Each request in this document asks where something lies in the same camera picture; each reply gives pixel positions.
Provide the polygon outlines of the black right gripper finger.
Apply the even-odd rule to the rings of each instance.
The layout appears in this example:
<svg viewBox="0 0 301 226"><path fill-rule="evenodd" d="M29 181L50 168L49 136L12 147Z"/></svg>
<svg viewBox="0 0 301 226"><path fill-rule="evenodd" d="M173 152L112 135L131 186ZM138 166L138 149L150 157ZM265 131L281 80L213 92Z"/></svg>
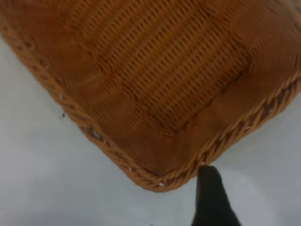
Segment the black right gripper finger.
<svg viewBox="0 0 301 226"><path fill-rule="evenodd" d="M196 185L196 211L193 226L240 226L241 223L228 200L217 168L199 168Z"/></svg>

